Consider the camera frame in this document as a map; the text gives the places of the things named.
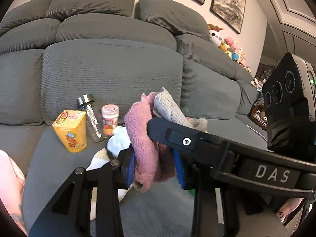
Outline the person right hand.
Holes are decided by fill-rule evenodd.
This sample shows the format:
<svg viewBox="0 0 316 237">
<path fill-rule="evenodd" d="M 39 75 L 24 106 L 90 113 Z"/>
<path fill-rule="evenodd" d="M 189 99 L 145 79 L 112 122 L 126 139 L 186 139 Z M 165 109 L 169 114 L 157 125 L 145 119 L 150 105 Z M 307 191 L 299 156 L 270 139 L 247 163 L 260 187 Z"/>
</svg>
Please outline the person right hand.
<svg viewBox="0 0 316 237">
<path fill-rule="evenodd" d="M 275 215 L 281 223 L 284 223 L 287 215 L 297 209 L 302 200 L 303 198 L 290 198 L 279 208 Z"/>
</svg>

